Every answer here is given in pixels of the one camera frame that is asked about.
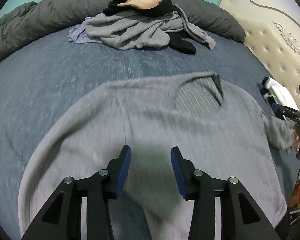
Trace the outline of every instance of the cable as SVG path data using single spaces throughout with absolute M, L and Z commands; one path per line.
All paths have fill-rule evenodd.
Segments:
M 298 219 L 300 218 L 300 216 L 298 216 L 295 220 L 293 220 L 290 225 L 292 225 L 294 222 L 296 222 Z

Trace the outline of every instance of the black garment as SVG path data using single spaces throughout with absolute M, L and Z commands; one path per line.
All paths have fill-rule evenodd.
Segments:
M 133 10 L 144 16 L 159 17 L 176 10 L 171 0 L 162 0 L 156 7 L 151 9 L 138 9 L 133 6 L 118 6 L 119 3 L 124 3 L 126 1 L 127 0 L 112 0 L 108 4 L 108 7 L 103 9 L 103 13 L 106 16 L 112 16 L 122 11 Z
M 176 51 L 179 51 L 181 53 L 185 54 L 195 54 L 197 52 L 197 49 L 193 44 L 191 44 L 189 41 L 184 41 L 182 38 L 187 38 L 188 35 L 185 31 L 180 31 L 178 33 L 167 33 L 170 37 L 170 41 L 168 46 Z
M 279 224 L 275 227 L 275 231 L 277 232 L 280 240 L 287 240 L 288 233 L 290 228 L 290 217 L 289 217 L 289 209 L 279 222 Z

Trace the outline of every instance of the blue gripper pad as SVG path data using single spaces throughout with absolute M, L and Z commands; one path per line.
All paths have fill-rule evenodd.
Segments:
M 116 197 L 119 197 L 123 192 L 123 187 L 124 187 L 124 184 L 125 184 L 127 176 L 128 176 L 128 170 L 129 170 L 129 167 L 130 167 L 130 162 L 131 162 L 131 148 L 128 146 L 126 155 L 123 159 L 121 168 L 118 172 L 117 188 L 115 190 Z
M 185 187 L 185 177 L 182 173 L 181 166 L 180 166 L 180 163 L 177 159 L 177 155 L 176 155 L 174 147 L 171 149 L 171 154 L 170 155 L 171 155 L 171 164 L 172 164 L 172 167 L 173 167 L 174 176 L 176 177 L 179 192 L 183 196 L 183 198 L 186 198 L 188 193 L 187 193 L 186 187 Z

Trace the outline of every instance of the blue bed sheet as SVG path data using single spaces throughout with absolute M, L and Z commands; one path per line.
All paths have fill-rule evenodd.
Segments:
M 18 191 L 33 151 L 69 107 L 103 82 L 215 71 L 271 113 L 257 87 L 270 74 L 243 44 L 208 33 L 216 47 L 211 51 L 189 40 L 197 49 L 195 55 L 171 48 L 120 51 L 99 43 L 69 43 L 68 31 L 34 41 L 0 62 L 0 224 L 13 240 L 20 239 Z M 288 196 L 299 162 L 294 153 L 272 150 L 272 154 L 282 191 Z M 111 205 L 115 207 L 111 212 L 119 216 L 121 202 Z M 145 230 L 140 234 L 148 239 Z M 123 231 L 125 227 L 114 234 L 120 238 L 118 232 Z M 124 239 L 131 239 L 126 231 Z

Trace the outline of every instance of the tufted headboard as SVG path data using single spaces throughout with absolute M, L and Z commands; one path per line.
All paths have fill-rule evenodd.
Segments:
M 220 7 L 237 19 L 246 32 L 244 45 L 290 91 L 300 108 L 300 22 L 256 0 L 244 4 L 222 0 Z

